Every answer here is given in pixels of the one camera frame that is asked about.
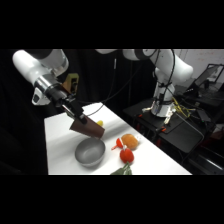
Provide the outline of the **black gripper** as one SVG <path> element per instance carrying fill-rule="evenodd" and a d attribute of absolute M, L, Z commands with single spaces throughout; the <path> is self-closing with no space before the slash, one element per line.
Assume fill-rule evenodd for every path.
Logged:
<path fill-rule="evenodd" d="M 87 118 L 83 114 L 83 109 L 79 103 L 69 94 L 57 91 L 54 96 L 56 106 L 62 108 L 72 119 L 78 118 L 82 124 L 87 123 Z"/>

